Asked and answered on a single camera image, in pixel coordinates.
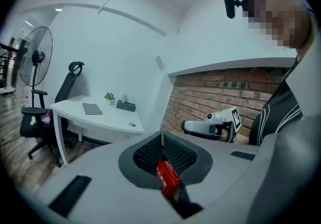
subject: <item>ceiling light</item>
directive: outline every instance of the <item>ceiling light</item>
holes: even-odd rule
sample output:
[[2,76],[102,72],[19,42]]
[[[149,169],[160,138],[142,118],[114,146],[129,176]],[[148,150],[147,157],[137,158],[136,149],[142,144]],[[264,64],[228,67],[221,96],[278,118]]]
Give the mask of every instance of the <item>ceiling light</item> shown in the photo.
[[33,27],[33,25],[31,25],[28,21],[25,21],[28,25],[30,25],[31,27]]

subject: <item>small potted plant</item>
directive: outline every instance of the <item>small potted plant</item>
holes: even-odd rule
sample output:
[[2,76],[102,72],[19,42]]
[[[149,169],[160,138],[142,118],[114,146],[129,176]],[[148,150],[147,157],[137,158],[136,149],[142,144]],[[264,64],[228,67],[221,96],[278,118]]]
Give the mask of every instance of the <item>small potted plant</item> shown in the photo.
[[107,99],[107,104],[111,104],[111,101],[115,100],[115,97],[112,93],[107,93],[105,95],[105,99]]

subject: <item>red box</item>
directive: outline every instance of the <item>red box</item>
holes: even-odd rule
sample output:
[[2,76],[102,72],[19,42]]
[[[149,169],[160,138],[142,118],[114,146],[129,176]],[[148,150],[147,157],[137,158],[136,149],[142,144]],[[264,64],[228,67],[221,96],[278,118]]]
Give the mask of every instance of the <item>red box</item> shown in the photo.
[[163,182],[163,195],[170,195],[170,191],[180,186],[180,177],[177,175],[169,161],[159,161],[156,175]]

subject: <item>black office chair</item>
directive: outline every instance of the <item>black office chair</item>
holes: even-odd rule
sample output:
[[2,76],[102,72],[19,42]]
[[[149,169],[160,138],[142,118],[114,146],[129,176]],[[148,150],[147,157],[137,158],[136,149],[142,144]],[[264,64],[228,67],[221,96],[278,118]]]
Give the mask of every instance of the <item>black office chair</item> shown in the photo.
[[[69,64],[69,73],[67,74],[65,81],[62,84],[55,98],[55,103],[66,100],[68,98],[77,77],[80,75],[82,71],[82,66],[84,65],[85,64],[83,62],[72,62]],[[44,147],[45,145],[48,145],[50,151],[53,153],[51,145],[52,144],[55,145],[57,143],[52,111],[51,111],[51,120],[49,124],[45,124],[41,121],[41,116],[44,116],[47,114],[47,109],[45,109],[45,103],[44,103],[44,95],[47,95],[48,93],[40,90],[35,90],[35,89],[33,89],[31,92],[39,95],[41,108],[36,108],[36,107],[22,108],[21,112],[24,116],[20,127],[20,135],[26,138],[41,138],[42,141],[28,152],[28,157],[30,159],[32,159],[32,153]],[[35,119],[36,119],[36,124],[34,126],[30,125],[32,116],[35,116]],[[63,119],[63,118],[61,119],[61,126],[62,126],[62,132],[67,130],[68,122],[66,119]],[[65,144],[68,145],[69,148],[71,148],[70,142],[65,141]]]

